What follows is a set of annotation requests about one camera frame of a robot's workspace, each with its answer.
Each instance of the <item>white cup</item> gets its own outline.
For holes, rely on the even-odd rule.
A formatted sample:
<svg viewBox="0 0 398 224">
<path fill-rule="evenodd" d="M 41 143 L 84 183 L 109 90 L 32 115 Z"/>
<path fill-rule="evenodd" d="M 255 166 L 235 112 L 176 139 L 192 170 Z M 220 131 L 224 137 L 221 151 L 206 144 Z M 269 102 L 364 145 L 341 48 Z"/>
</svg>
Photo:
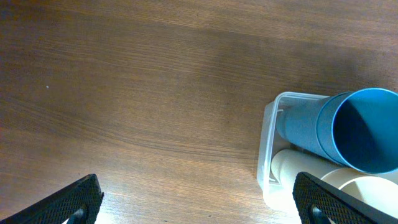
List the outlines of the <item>white cup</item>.
<svg viewBox="0 0 398 224">
<path fill-rule="evenodd" d="M 362 202 L 398 218 L 398 185 L 390 180 L 341 167 L 327 160 L 285 149 L 271 162 L 271 171 L 283 188 L 292 192 L 299 172 L 308 172 Z"/>
</svg>

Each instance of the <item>blue cup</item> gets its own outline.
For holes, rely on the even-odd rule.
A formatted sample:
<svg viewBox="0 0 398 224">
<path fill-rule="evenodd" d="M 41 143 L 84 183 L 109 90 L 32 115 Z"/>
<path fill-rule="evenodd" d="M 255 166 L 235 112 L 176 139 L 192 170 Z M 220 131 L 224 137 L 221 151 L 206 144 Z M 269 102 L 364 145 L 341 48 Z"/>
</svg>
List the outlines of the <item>blue cup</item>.
<svg viewBox="0 0 398 224">
<path fill-rule="evenodd" d="M 291 107 L 277 117 L 282 138 L 361 172 L 398 169 L 398 94 L 368 88 Z"/>
</svg>

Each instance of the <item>wooden surface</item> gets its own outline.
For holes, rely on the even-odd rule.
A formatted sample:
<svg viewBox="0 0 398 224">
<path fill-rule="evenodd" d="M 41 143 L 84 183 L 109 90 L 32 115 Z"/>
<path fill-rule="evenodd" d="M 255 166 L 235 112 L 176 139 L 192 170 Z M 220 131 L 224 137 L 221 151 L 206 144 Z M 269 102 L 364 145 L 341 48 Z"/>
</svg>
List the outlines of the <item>wooden surface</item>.
<svg viewBox="0 0 398 224">
<path fill-rule="evenodd" d="M 98 223 L 283 223 L 256 181 L 283 91 L 398 91 L 397 1 L 3 1 L 0 219 L 95 173 Z"/>
</svg>

